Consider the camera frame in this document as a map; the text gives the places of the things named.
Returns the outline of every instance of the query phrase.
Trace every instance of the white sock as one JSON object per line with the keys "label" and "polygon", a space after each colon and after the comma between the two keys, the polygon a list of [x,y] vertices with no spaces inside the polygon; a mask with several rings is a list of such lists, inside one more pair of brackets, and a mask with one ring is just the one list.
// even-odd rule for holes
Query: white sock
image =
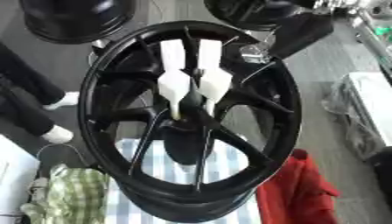
{"label": "white sock", "polygon": [[74,133],[61,128],[60,126],[54,125],[51,130],[41,137],[52,144],[65,144],[74,138]]}
{"label": "white sock", "polygon": [[74,106],[78,104],[79,101],[79,92],[66,92],[64,97],[50,105],[44,105],[44,109],[46,110],[55,110],[65,106]]}

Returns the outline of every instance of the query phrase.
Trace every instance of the red cloth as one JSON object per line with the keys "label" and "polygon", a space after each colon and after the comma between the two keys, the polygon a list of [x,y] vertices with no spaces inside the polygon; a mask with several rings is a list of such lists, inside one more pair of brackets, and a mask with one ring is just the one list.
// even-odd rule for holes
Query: red cloth
{"label": "red cloth", "polygon": [[257,189],[262,224],[336,224],[332,196],[339,192],[319,174],[304,150]]}

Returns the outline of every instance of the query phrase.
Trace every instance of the concrete floor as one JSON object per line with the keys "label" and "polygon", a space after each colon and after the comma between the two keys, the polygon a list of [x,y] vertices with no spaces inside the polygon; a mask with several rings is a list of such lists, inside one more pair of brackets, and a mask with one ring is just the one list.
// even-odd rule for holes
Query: concrete floor
{"label": "concrete floor", "polygon": [[[215,21],[199,0],[155,0],[155,3],[139,0],[138,11],[132,22],[127,24],[113,39],[148,24],[172,20]],[[354,41],[354,36],[344,23],[335,25],[335,33],[306,50],[286,60],[294,75],[303,99],[304,124],[297,147],[308,150],[315,158],[326,179],[341,192],[336,199],[336,214],[339,223],[387,224],[392,221],[371,168],[362,163],[346,148],[344,133],[334,118],[322,108],[320,101],[332,82],[342,75],[354,71],[376,71],[377,65],[367,50]],[[28,64],[40,71],[65,90],[78,90],[88,70],[89,45],[54,45],[32,36],[23,23],[17,1],[0,2],[0,39]],[[29,102],[36,102],[27,97]],[[76,123],[75,108],[62,108],[47,113],[56,123],[75,133],[71,142],[89,161],[89,156]],[[231,123],[245,130],[241,114],[234,115]],[[45,142],[26,134],[0,120],[0,133],[13,139],[35,154]],[[63,150],[48,152],[47,163],[65,159],[75,166],[73,153]]]}

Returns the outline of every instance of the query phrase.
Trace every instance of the wheel rim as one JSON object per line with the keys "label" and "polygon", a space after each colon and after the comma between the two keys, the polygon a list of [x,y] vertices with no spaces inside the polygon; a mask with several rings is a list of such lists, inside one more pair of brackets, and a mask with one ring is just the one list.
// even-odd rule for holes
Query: wheel rim
{"label": "wheel rim", "polygon": [[[200,107],[190,103],[182,105],[182,113],[185,118],[196,128],[194,133],[199,135],[199,141],[194,145],[199,146],[199,156],[196,165],[196,175],[192,185],[176,185],[150,177],[141,171],[143,156],[151,141],[155,139],[161,129],[172,129],[178,126],[173,124],[167,107],[167,102],[155,95],[154,104],[148,108],[126,109],[122,108],[121,101],[112,101],[105,109],[98,109],[100,104],[95,99],[95,90],[100,86],[111,86],[114,81],[127,80],[137,83],[133,86],[131,94],[127,91],[119,91],[123,98],[134,100],[146,88],[156,90],[156,80],[163,72],[161,63],[154,52],[154,45],[162,40],[182,39],[186,50],[185,72],[190,74],[197,83],[197,45],[198,39],[218,39],[225,43],[224,58],[221,66],[233,76],[233,88],[225,95],[216,106],[216,117],[211,116]],[[298,137],[301,123],[301,106],[299,93],[294,80],[285,68],[282,61],[273,59],[268,65],[246,64],[238,57],[238,49],[241,46],[257,43],[258,41],[249,35],[236,29],[205,22],[181,21],[166,24],[157,24],[135,31],[129,36],[112,45],[90,68],[80,91],[79,123],[83,138],[87,147],[96,158],[102,169],[112,176],[123,191],[132,200],[132,195],[145,200],[166,200],[180,208],[182,205],[212,205],[220,200],[241,198],[241,203],[233,203],[225,211],[219,211],[214,215],[205,217],[177,217],[171,219],[158,213],[153,215],[171,221],[206,221],[215,219],[233,210],[244,203],[255,188],[270,178],[282,166],[291,154]],[[143,52],[144,57],[149,58],[147,65],[135,66],[137,69],[129,69],[124,61],[136,58],[138,51]],[[265,81],[272,81],[274,89],[280,98],[272,101],[263,95],[266,89],[262,85]],[[231,130],[221,125],[225,114],[235,105],[248,105],[255,109],[267,109],[274,116],[273,130],[269,141],[262,153],[251,144],[242,140]],[[136,156],[129,162],[114,146],[113,136],[107,132],[111,123],[120,121],[139,121],[147,123],[147,128],[138,145]],[[219,139],[233,145],[248,157],[249,167],[235,174],[233,177],[204,184],[202,175],[204,163],[211,149],[211,142]]]}

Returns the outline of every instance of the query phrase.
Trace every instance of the blue and white checkered cloth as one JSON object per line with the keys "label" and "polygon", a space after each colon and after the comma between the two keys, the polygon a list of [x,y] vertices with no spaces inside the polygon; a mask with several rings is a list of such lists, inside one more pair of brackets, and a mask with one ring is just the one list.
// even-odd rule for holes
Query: blue and white checkered cloth
{"label": "blue and white checkered cloth", "polygon": [[[123,139],[116,144],[117,149],[126,157],[132,158],[138,140]],[[230,177],[248,166],[247,157],[237,149],[221,141],[216,141],[213,152],[206,161],[204,183]],[[148,149],[142,170],[156,179],[177,184],[190,184],[193,181],[194,166],[184,171],[166,154],[163,141],[155,141]],[[108,202],[105,224],[172,224],[154,217],[133,204],[119,189],[117,183],[109,181]],[[252,196],[247,203],[232,213],[204,222],[209,224],[261,224],[256,197]]]}

